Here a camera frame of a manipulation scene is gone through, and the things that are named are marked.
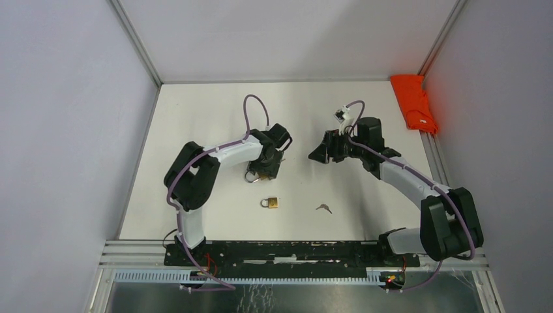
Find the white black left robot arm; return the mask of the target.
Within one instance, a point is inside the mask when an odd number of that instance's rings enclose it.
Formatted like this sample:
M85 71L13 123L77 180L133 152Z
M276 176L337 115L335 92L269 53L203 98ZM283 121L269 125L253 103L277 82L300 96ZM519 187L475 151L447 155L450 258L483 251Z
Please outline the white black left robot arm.
M292 142L286 128L275 124L268 130L249 130L244 138L219 146L203 147L196 142L183 146L164 177L166 201L177 211L183 261L194 266L205 257L200 244L205 241L202 207L211 196L219 171L246 164L246 182L276 179Z

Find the large brass padlock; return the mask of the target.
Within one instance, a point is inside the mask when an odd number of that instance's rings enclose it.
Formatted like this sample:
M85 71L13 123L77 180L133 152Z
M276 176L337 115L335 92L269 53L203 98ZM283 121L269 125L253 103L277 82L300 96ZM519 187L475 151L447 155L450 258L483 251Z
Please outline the large brass padlock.
M257 183L259 181L263 181L267 179L267 176L261 173L257 173L254 171L247 171L245 173L245 181L247 183Z

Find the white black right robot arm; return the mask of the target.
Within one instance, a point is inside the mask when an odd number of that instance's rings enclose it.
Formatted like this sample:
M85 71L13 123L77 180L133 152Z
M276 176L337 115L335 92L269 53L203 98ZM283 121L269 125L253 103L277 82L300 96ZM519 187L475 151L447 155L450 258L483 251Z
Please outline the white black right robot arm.
M423 175L402 155L385 145L381 121L363 117L341 134L327 130L309 159L328 164L356 158L376 179L395 187L420 211L417 228L400 228L381 234L376 249L378 261L393 266L403 254L426 254L434 261L447 258L467 260L482 247L484 237L471 192L451 188Z

